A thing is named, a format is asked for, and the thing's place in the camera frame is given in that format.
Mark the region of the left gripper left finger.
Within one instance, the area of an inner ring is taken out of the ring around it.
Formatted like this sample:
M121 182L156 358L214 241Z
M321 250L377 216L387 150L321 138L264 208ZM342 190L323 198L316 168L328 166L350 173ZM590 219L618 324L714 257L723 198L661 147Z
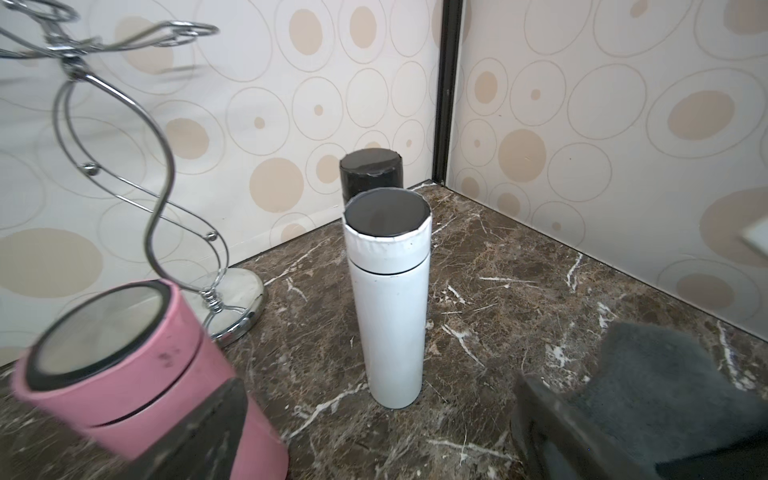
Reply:
M122 471L124 479L231 479L248 410L231 378Z

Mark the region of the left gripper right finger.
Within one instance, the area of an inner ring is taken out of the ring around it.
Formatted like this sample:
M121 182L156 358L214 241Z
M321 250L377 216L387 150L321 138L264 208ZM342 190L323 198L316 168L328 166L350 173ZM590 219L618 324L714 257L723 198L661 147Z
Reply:
M519 425L525 445L522 461L532 479L549 479L543 444L548 441L582 479L656 479L612 443L578 409L535 376L515 383Z

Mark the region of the grey wiping cloth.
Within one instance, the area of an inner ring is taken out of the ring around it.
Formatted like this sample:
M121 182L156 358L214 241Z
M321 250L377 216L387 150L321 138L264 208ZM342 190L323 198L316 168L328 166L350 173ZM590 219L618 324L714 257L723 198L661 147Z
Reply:
M767 437L767 402L677 330L614 323L592 379L566 397L647 471Z

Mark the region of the pink thermos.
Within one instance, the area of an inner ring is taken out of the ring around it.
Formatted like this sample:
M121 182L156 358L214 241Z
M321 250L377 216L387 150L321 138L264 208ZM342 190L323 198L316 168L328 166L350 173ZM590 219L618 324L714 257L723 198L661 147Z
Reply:
M157 279L63 315L20 357L11 383L20 400L135 460L231 378L239 377L180 288ZM288 450L246 395L231 479L283 479Z

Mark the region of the white thermos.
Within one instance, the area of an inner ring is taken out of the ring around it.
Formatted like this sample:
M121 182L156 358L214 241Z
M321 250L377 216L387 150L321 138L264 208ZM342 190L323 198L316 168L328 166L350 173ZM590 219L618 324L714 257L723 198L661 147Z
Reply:
M358 194L342 217L368 387L402 409L422 389L432 210L396 187Z

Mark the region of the black thermos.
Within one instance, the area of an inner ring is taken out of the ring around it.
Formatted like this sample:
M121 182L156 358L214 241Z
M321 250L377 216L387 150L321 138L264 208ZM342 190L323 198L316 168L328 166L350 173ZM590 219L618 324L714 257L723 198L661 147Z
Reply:
M365 148L339 162L344 204L359 193L380 187L404 187L403 159L386 148Z

